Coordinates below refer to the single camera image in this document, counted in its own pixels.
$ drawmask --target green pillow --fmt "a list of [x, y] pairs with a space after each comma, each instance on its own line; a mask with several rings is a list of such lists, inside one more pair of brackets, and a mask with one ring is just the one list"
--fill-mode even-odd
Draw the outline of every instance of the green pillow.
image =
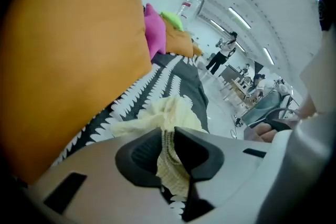
[[161, 16], [170, 22], [177, 30], [183, 31], [180, 17], [172, 12], [162, 12]]

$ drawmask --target yellow cloth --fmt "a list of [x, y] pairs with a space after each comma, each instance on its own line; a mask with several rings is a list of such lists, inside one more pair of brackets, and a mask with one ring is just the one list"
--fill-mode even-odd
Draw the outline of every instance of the yellow cloth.
[[162, 152], [157, 159], [157, 176], [172, 195], [187, 197], [190, 176], [174, 149], [174, 127], [186, 127], [206, 132], [192, 112], [189, 103], [178, 95], [161, 98], [138, 114], [138, 119], [112, 125], [114, 136], [148, 132], [156, 127], [162, 130]]

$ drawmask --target white floor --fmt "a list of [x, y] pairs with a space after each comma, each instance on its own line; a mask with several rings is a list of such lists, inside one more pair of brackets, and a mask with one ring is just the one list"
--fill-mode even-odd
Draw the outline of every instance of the white floor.
[[220, 91], [224, 85], [205, 71], [198, 70], [198, 74], [203, 84], [204, 92], [209, 100], [206, 110], [209, 132], [229, 138], [232, 138], [232, 134], [236, 133], [238, 139], [243, 139], [245, 125], [235, 127], [233, 115], [236, 111], [230, 101], [223, 100], [228, 90], [224, 89]]

